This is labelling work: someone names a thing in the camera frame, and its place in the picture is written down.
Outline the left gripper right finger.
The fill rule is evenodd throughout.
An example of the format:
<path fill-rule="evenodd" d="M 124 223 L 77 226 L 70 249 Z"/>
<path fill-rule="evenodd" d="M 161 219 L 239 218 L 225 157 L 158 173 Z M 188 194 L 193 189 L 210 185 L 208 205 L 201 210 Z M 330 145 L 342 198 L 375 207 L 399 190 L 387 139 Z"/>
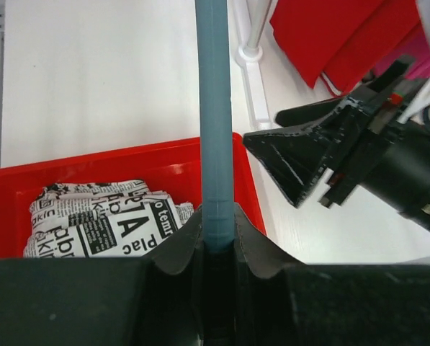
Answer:
<path fill-rule="evenodd" d="M 430 345 L 430 265 L 307 265 L 235 220 L 237 345 Z"/>

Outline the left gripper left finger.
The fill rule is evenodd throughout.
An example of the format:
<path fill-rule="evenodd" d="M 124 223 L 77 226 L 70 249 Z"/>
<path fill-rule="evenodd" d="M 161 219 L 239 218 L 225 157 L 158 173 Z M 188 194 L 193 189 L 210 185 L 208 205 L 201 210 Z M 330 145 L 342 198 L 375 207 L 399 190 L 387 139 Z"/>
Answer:
<path fill-rule="evenodd" d="M 0 345 L 201 345 L 195 212 L 143 257 L 0 259 Z"/>

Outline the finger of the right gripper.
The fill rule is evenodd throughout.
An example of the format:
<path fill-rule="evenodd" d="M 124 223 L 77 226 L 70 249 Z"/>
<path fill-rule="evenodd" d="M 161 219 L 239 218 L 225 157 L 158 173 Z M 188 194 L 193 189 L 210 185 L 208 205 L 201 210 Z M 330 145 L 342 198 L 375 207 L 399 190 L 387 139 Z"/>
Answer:
<path fill-rule="evenodd" d="M 298 126 L 321 119 L 341 102 L 343 97 L 325 99 L 308 105 L 302 105 L 279 111 L 275 116 L 275 123 L 279 126 Z"/>
<path fill-rule="evenodd" d="M 357 108 L 336 106 L 315 122 L 247 133 L 243 145 L 260 161 L 287 202 L 299 207 L 323 173 L 335 170 L 354 145 L 358 117 Z"/>

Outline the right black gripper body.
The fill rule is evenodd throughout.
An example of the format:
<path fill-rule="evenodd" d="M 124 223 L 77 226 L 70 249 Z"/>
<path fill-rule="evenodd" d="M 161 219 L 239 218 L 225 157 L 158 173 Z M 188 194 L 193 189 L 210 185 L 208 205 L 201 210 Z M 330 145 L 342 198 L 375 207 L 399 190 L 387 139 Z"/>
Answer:
<path fill-rule="evenodd" d="M 369 89 L 369 120 L 349 149 L 341 149 L 320 204 L 343 204 L 356 187 L 363 187 L 397 210 L 404 218 L 430 232 L 430 105 L 420 112 L 421 122 L 404 116 L 426 83 L 404 76 L 413 61 L 396 60 Z"/>

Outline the teal hanger of newspaper trousers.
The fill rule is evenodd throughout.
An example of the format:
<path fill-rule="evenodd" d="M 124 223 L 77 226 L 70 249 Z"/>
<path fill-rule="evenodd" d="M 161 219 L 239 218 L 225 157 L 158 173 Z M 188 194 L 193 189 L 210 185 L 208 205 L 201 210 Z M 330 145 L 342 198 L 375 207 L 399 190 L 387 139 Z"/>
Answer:
<path fill-rule="evenodd" d="M 205 345 L 232 345 L 230 260 L 234 239 L 230 53 L 226 1 L 196 1 L 202 169 Z"/>

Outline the red trousers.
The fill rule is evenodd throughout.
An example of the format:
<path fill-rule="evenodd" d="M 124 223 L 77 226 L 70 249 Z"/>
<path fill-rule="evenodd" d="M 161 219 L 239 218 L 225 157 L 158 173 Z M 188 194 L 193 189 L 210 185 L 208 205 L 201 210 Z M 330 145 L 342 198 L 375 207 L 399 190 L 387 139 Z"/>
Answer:
<path fill-rule="evenodd" d="M 414 1 L 278 1 L 273 36 L 304 82 L 349 93 L 420 26 Z"/>

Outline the newspaper print trousers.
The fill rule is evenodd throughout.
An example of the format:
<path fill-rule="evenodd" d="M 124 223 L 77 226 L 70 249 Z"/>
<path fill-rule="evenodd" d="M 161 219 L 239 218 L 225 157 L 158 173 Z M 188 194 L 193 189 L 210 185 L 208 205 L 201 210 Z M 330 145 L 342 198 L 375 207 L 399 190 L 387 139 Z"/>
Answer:
<path fill-rule="evenodd" d="M 194 206 L 132 179 L 55 183 L 31 203 L 30 213 L 26 258 L 140 257 L 178 231 Z"/>

